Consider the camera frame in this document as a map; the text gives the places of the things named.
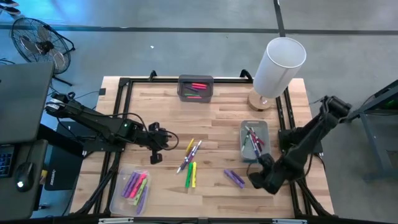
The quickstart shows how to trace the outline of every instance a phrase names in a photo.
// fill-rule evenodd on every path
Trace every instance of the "pink marker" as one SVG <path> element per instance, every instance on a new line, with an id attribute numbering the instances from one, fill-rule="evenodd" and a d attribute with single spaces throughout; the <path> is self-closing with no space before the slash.
<path id="1" fill-rule="evenodd" d="M 206 90 L 207 88 L 206 87 L 202 87 L 202 86 L 192 86 L 192 88 L 195 88 L 195 89 L 197 89 L 197 90 Z"/>
<path id="2" fill-rule="evenodd" d="M 139 187 L 141 186 L 142 181 L 145 179 L 145 177 L 147 177 L 146 173 L 141 174 L 141 176 L 139 177 L 136 185 L 134 186 L 134 189 L 132 190 L 129 198 L 134 198 L 136 196 L 136 193 L 137 193 Z"/>

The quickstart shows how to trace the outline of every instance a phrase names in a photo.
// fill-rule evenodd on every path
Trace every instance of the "yellow marker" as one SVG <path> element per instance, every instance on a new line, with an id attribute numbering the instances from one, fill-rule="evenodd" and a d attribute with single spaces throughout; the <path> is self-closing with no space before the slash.
<path id="1" fill-rule="evenodd" d="M 190 152 L 190 149 L 191 149 L 191 146 L 192 146 L 193 140 L 195 140 L 195 139 L 192 139 L 192 140 L 191 140 L 191 142 L 189 143 L 189 145 L 188 145 L 188 147 L 187 147 L 187 150 L 185 151 L 185 152 L 187 153 L 187 155 L 188 155 L 188 154 L 189 154 L 189 152 Z"/>
<path id="2" fill-rule="evenodd" d="M 193 170 L 192 170 L 192 187 L 197 186 L 197 163 L 193 162 Z"/>

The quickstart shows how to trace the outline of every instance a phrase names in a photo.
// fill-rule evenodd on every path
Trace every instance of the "clear plastic container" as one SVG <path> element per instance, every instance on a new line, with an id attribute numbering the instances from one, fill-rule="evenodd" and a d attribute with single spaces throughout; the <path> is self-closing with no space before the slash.
<path id="1" fill-rule="evenodd" d="M 192 83 L 206 85 L 205 89 L 195 89 Z M 209 75 L 180 75 L 177 94 L 181 101 L 209 103 L 213 96 L 214 79 Z"/>
<path id="2" fill-rule="evenodd" d="M 116 187 L 112 196 L 109 209 L 112 213 L 129 217 L 138 217 L 145 212 L 145 206 L 149 195 L 150 175 L 147 170 L 136 169 L 134 165 L 123 164 L 120 168 Z"/>

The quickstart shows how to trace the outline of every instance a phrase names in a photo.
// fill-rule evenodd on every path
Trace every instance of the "white lamp shade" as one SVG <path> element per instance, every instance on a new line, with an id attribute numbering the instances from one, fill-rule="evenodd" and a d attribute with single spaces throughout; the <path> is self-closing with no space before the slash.
<path id="1" fill-rule="evenodd" d="M 266 98 L 280 96 L 307 58 L 298 41 L 278 37 L 270 41 L 254 77 L 254 90 Z"/>

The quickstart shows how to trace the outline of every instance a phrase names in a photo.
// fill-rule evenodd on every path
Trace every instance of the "keyboard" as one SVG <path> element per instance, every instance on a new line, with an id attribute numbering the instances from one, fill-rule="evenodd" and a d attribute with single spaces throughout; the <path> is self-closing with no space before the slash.
<path id="1" fill-rule="evenodd" d="M 12 145 L 0 146 L 0 178 L 10 177 L 14 168 L 16 155 Z"/>

